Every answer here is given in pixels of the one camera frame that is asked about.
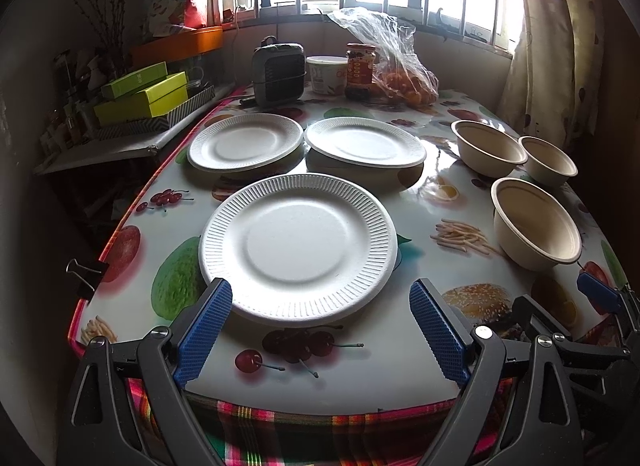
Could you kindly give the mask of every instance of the plate rim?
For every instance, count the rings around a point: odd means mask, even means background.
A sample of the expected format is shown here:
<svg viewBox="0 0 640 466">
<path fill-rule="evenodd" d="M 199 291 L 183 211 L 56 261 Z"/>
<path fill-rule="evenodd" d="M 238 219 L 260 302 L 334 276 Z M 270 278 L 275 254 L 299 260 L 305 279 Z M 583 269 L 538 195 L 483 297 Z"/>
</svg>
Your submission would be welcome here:
<svg viewBox="0 0 640 466">
<path fill-rule="evenodd" d="M 276 175 L 276 176 L 271 176 L 271 177 L 261 179 L 259 181 L 255 181 L 254 183 L 249 184 L 248 186 L 245 186 L 244 188 L 234 192 L 232 195 L 229 195 L 224 200 L 224 202 L 222 202 L 222 204 L 220 204 L 216 208 L 216 210 L 207 220 L 204 226 L 204 229 L 202 230 L 202 233 L 200 236 L 200 243 L 198 245 L 198 262 L 200 264 L 200 272 L 202 273 L 202 277 L 204 281 L 207 284 L 210 283 L 211 280 L 214 278 L 214 276 L 209 276 L 209 271 L 204 261 L 205 234 L 209 231 L 214 221 L 214 218 L 219 214 L 219 211 L 223 211 L 222 208 L 225 206 L 225 203 L 227 201 L 233 200 L 236 197 L 236 195 L 240 195 L 242 192 L 247 191 L 247 189 L 260 185 L 263 182 L 274 181 L 277 179 L 282 179 L 285 177 L 293 177 L 293 176 L 299 176 L 300 178 L 318 178 L 318 177 L 329 178 L 329 179 L 333 179 L 334 181 L 347 184 L 348 186 L 352 187 L 356 191 L 363 194 L 373 203 L 373 205 L 375 205 L 376 209 L 380 212 L 382 220 L 386 226 L 386 230 L 388 231 L 388 250 L 387 250 L 385 265 L 383 267 L 383 270 L 380 272 L 378 279 L 376 280 L 373 287 L 370 287 L 366 293 L 363 293 L 363 295 L 359 296 L 356 301 L 349 303 L 344 308 L 338 308 L 332 311 L 328 315 L 307 316 L 307 317 L 299 317 L 296 319 L 292 317 L 276 318 L 276 317 L 258 315 L 254 312 L 248 311 L 245 308 L 242 308 L 242 306 L 238 306 L 236 302 L 232 303 L 232 308 L 236 313 L 238 313 L 239 315 L 241 315 L 246 319 L 258 322 L 263 325 L 274 326 L 274 327 L 313 327 L 315 325 L 318 325 L 318 322 L 320 321 L 331 322 L 331 321 L 345 318 L 346 316 L 356 312 L 357 310 L 367 305 L 367 303 L 373 300 L 378 295 L 378 293 L 383 289 L 383 287 L 385 287 L 386 283 L 389 280 L 389 277 L 391 276 L 394 270 L 396 258 L 399 251 L 398 238 L 396 236 L 396 227 L 394 226 L 393 220 L 391 219 L 391 216 L 389 215 L 388 211 L 386 211 L 386 208 L 384 207 L 384 205 L 373 194 L 371 194 L 368 190 L 364 189 L 363 187 L 347 179 L 342 179 L 342 178 L 335 177 L 333 175 L 324 174 L 324 173 L 313 173 L 313 172 Z"/>
<path fill-rule="evenodd" d="M 277 153 L 276 155 L 272 155 L 269 159 L 264 160 L 262 162 L 257 162 L 257 163 L 252 163 L 252 164 L 246 164 L 246 165 L 242 165 L 242 166 L 237 166 L 237 167 L 232 167 L 232 168 L 212 168 L 209 166 L 204 166 L 196 161 L 193 160 L 193 155 L 191 154 L 191 147 L 193 146 L 193 144 L 197 141 L 198 138 L 202 138 L 206 135 L 208 135 L 209 137 L 212 137 L 212 135 L 215 133 L 211 133 L 212 131 L 221 131 L 222 129 L 225 128 L 225 122 L 228 123 L 234 123 L 236 121 L 238 121 L 238 118 L 242 118 L 245 119 L 247 117 L 251 117 L 251 116 L 255 116 L 255 115 L 267 115 L 270 117 L 277 117 L 279 119 L 284 119 L 286 122 L 292 123 L 296 126 L 296 129 L 298 131 L 298 135 L 297 135 L 297 139 L 295 141 L 295 143 L 292 143 L 292 146 L 287 147 L 286 150 Z M 302 126 L 300 125 L 300 123 L 297 123 L 296 121 L 294 121 L 293 119 L 290 119 L 289 117 L 286 117 L 284 115 L 278 115 L 277 113 L 263 113 L 263 112 L 255 112 L 255 113 L 241 113 L 238 115 L 233 115 L 231 117 L 225 117 L 224 119 L 222 119 L 221 121 L 216 121 L 215 123 L 213 123 L 213 125 L 209 125 L 207 126 L 207 128 L 203 129 L 201 132 L 199 132 L 194 138 L 193 140 L 189 143 L 189 149 L 187 150 L 187 159 L 189 160 L 189 162 L 191 163 L 192 166 L 194 166 L 195 168 L 199 169 L 199 170 L 203 170 L 203 171 L 208 171 L 208 172 L 212 172 L 212 173 L 234 173 L 234 172 L 239 172 L 239 171 L 247 171 L 247 170 L 253 170 L 262 166 L 265 166 L 267 164 L 270 164 L 272 162 L 276 162 L 280 159 L 282 159 L 283 157 L 286 157 L 287 155 L 289 155 L 290 153 L 292 153 L 293 151 L 295 151 L 295 149 L 300 146 L 300 144 L 302 143 L 302 140 L 304 139 L 304 132 L 302 129 Z"/>
<path fill-rule="evenodd" d="M 338 119 L 355 119 L 358 122 L 364 122 L 366 125 L 370 125 L 379 130 L 383 130 L 387 132 L 400 132 L 398 137 L 408 139 L 409 142 L 411 142 L 410 141 L 410 138 L 411 138 L 411 139 L 414 139 L 415 142 L 417 142 L 420 148 L 422 148 L 422 155 L 419 160 L 416 159 L 416 162 L 411 162 L 411 163 L 408 163 L 408 162 L 401 163 L 401 164 L 370 163 L 370 162 L 350 159 L 349 157 L 343 157 L 342 155 L 336 155 L 335 153 L 331 153 L 319 147 L 318 144 L 316 144 L 316 142 L 314 142 L 312 139 L 309 138 L 309 133 L 311 133 L 311 135 L 314 135 L 316 129 L 318 129 L 318 125 L 322 125 L 323 123 L 326 123 L 326 122 L 335 122 Z M 388 169 L 411 168 L 413 166 L 417 166 L 418 164 L 421 164 L 427 158 L 427 150 L 424 148 L 424 146 L 422 145 L 418 137 L 410 134 L 407 131 L 404 131 L 402 128 L 398 128 L 398 126 L 390 125 L 389 123 L 384 123 L 383 121 L 377 121 L 376 119 L 370 119 L 368 117 L 338 116 L 338 117 L 329 117 L 327 119 L 322 119 L 316 123 L 313 123 L 312 125 L 309 125 L 306 128 L 305 141 L 311 148 L 313 148 L 317 152 L 320 152 L 322 155 L 326 155 L 327 157 L 330 157 L 331 159 L 339 160 L 342 162 L 349 162 L 351 164 L 356 164 L 358 166 L 366 166 L 369 168 L 388 168 Z"/>
</svg>

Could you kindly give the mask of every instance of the window sill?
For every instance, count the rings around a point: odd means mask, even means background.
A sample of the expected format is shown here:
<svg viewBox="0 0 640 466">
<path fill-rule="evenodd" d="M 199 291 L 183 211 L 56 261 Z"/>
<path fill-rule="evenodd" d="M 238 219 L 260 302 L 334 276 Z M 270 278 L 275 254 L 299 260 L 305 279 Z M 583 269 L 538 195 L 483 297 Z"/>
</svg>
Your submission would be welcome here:
<svg viewBox="0 0 640 466">
<path fill-rule="evenodd" d="M 300 23 L 300 22 L 321 22 L 321 21 L 332 22 L 331 19 L 327 17 L 325 14 L 316 13 L 316 14 L 293 14 L 290 16 L 280 16 L 279 18 L 275 16 L 250 18 L 250 19 L 239 21 L 237 23 L 237 26 L 240 29 L 244 29 L 245 27 L 254 27 L 258 25 L 275 25 L 276 23 Z M 434 27 L 432 25 L 422 25 L 421 23 L 418 24 L 414 22 L 409 22 L 409 23 L 414 25 L 417 32 L 426 32 L 436 36 L 442 36 L 445 40 L 452 39 L 455 41 L 460 41 L 462 43 L 466 43 L 468 45 L 472 45 L 474 47 L 492 52 L 493 54 L 497 54 L 499 56 L 508 58 L 510 60 L 513 59 L 513 55 L 509 51 L 506 51 L 500 47 L 489 45 L 488 43 L 484 43 L 476 39 L 469 38 L 468 36 L 461 36 L 460 34 L 456 34 L 448 30 L 443 30 L 438 27 Z M 235 29 L 235 28 L 236 28 L 236 23 L 222 24 L 222 30 L 225 30 L 225 31 Z"/>
</svg>

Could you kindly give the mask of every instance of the beige paper bowl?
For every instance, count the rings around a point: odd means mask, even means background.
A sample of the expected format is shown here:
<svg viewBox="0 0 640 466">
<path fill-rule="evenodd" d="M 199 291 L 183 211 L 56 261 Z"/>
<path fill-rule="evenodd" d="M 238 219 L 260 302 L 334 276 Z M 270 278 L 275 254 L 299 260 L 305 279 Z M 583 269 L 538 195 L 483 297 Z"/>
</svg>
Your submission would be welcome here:
<svg viewBox="0 0 640 466">
<path fill-rule="evenodd" d="M 504 177 L 527 160 L 527 152 L 513 137 L 492 126 L 456 121 L 451 129 L 458 138 L 460 159 L 479 174 Z"/>
<path fill-rule="evenodd" d="M 494 230 L 504 252 L 530 271 L 546 271 L 580 258 L 580 233 L 560 203 L 522 179 L 498 179 L 491 186 Z"/>
<path fill-rule="evenodd" d="M 520 137 L 518 143 L 529 155 L 524 169 L 540 184 L 559 188 L 578 175 L 574 161 L 561 149 L 537 137 Z"/>
</svg>

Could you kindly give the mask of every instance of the orange box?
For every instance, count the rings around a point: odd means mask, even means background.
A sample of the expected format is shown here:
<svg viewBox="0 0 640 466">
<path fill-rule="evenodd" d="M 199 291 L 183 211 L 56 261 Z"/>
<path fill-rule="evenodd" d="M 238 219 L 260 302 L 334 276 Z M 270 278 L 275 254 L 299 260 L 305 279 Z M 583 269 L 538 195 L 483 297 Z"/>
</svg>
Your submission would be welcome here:
<svg viewBox="0 0 640 466">
<path fill-rule="evenodd" d="M 222 47 L 222 27 L 182 32 L 131 49 L 133 68 L 180 61 Z"/>
</svg>

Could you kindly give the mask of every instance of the fruit print tablecloth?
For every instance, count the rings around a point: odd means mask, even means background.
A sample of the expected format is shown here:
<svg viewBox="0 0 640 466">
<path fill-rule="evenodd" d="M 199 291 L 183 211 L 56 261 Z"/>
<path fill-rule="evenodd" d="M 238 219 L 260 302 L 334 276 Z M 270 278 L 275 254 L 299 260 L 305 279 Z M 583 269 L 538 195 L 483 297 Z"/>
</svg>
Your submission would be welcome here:
<svg viewBox="0 0 640 466">
<path fill-rule="evenodd" d="M 268 110 L 298 121 L 303 128 L 341 115 L 399 126 L 418 136 L 427 150 L 426 161 L 415 168 L 358 167 L 310 151 L 304 144 L 280 161 L 244 173 L 204 173 L 188 163 L 186 146 L 197 132 L 230 115 L 257 111 L 242 109 L 233 97 L 225 101 L 190 132 L 146 185 L 102 255 L 111 264 L 109 279 L 100 284 L 90 303 L 78 306 L 69 333 L 78 352 L 97 333 L 127 341 L 168 324 L 204 287 L 197 262 L 198 237 L 216 207 L 249 182 L 287 172 L 329 173 L 361 184 L 380 199 L 394 221 L 398 259 L 382 292 L 338 325 L 310 331 L 329 333 L 336 343 L 364 346 L 331 347 L 324 355 L 312 355 L 306 367 L 291 364 L 263 345 L 271 328 L 232 313 L 200 377 L 187 385 L 193 394 L 316 416 L 402 410 L 454 398 L 457 386 L 444 379 L 408 308 L 409 286 L 418 277 L 428 277 L 474 323 L 488 323 L 505 337 L 520 337 L 510 320 L 510 306 L 524 293 L 542 303 L 574 337 L 602 321 L 575 287 L 578 264 L 559 265 L 542 275 L 519 268 L 500 251 L 492 228 L 490 181 L 458 159 L 450 123 L 470 119 L 514 132 L 469 97 L 443 91 L 433 106 L 411 110 L 318 96 L 307 88 L 298 102 Z M 513 176 L 528 178 L 520 168 Z M 601 280 L 620 285 L 623 271 L 577 195 L 564 186 L 555 196 L 580 229 L 580 264 Z M 481 233 L 482 243 L 465 246 L 464 251 L 452 247 L 446 241 L 446 226 Z M 252 369 L 242 372 L 236 357 L 249 350 L 255 351 L 254 358 L 247 358 L 250 361 L 258 360 L 257 353 L 264 363 L 286 370 L 252 367 L 246 359 L 243 365 L 241 359 L 241 369 Z"/>
</svg>

